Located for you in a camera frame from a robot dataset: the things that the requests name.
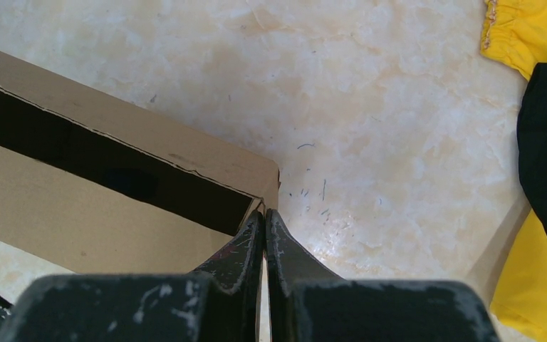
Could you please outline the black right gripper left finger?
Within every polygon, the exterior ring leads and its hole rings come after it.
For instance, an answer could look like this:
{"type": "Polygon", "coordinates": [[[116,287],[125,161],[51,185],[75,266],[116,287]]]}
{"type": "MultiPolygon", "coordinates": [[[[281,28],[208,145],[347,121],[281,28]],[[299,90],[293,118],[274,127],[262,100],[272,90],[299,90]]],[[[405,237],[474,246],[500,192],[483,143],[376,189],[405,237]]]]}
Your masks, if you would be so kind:
{"type": "Polygon", "coordinates": [[[66,274],[34,281],[0,341],[257,341],[264,216],[187,274],[66,274]]]}

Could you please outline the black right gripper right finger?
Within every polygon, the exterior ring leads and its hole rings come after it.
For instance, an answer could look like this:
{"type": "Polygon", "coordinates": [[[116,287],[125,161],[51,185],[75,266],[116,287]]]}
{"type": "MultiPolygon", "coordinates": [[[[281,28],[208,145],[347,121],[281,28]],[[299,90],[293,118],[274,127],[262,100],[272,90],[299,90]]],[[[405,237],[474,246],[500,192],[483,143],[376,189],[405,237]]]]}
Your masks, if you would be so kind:
{"type": "Polygon", "coordinates": [[[266,213],[273,341],[497,341],[482,300],[447,280],[344,279],[266,213]]]}

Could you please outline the brown cardboard box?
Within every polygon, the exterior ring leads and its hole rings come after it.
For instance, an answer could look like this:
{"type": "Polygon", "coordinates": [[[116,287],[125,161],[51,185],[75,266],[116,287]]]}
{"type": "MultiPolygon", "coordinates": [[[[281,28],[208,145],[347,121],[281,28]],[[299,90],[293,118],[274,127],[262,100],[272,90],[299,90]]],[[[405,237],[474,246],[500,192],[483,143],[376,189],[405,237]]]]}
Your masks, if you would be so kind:
{"type": "Polygon", "coordinates": [[[185,273],[278,187],[273,160],[0,51],[0,242],[78,273],[185,273]]]}

